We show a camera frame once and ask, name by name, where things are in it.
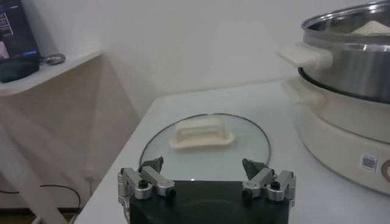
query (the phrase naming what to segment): glass pot lid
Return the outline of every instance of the glass pot lid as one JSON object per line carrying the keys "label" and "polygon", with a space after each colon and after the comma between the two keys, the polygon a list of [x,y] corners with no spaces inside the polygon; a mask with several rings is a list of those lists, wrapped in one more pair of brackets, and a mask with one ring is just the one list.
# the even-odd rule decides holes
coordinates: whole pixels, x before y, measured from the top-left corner
{"label": "glass pot lid", "polygon": [[247,180],[242,160],[268,164],[271,145],[254,122],[231,114],[200,114],[173,123],[145,146],[140,164],[163,157],[169,180]]}

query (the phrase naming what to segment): floor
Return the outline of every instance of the floor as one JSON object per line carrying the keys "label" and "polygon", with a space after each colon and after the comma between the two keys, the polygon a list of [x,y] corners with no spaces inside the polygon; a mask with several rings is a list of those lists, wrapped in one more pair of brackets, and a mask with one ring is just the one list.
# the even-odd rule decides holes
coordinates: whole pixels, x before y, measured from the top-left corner
{"label": "floor", "polygon": [[[64,214],[65,219],[70,221],[74,214]],[[34,221],[33,215],[0,215],[1,224],[31,224]]]}

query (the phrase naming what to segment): shelf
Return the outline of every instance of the shelf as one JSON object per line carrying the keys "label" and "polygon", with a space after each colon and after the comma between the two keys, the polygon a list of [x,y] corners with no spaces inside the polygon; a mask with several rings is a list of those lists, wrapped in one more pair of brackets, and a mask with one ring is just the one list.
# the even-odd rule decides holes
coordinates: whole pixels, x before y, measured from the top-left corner
{"label": "shelf", "polygon": [[101,51],[93,51],[87,54],[78,55],[75,57],[69,57],[66,61],[59,65],[41,66],[41,69],[36,73],[27,76],[26,78],[19,79],[17,81],[9,83],[0,83],[0,96],[9,96],[24,92],[28,89],[36,87],[39,84],[47,82],[54,77],[63,74],[87,61],[90,61],[97,56],[101,55]]}

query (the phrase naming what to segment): screen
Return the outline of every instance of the screen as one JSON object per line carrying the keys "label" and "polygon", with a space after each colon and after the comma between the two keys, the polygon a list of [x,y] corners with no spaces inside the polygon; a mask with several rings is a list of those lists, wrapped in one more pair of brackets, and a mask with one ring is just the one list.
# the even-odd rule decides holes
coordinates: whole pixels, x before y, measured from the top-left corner
{"label": "screen", "polygon": [[40,58],[20,0],[0,0],[0,61]]}

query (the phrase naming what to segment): qr code label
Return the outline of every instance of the qr code label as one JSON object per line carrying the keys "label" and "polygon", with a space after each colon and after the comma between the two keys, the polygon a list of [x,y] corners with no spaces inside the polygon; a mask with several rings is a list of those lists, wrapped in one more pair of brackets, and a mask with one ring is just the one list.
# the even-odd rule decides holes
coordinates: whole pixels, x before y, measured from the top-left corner
{"label": "qr code label", "polygon": [[378,159],[376,157],[369,156],[369,155],[361,155],[361,159],[360,159],[361,168],[371,172],[375,172],[377,169],[377,163],[378,163]]}

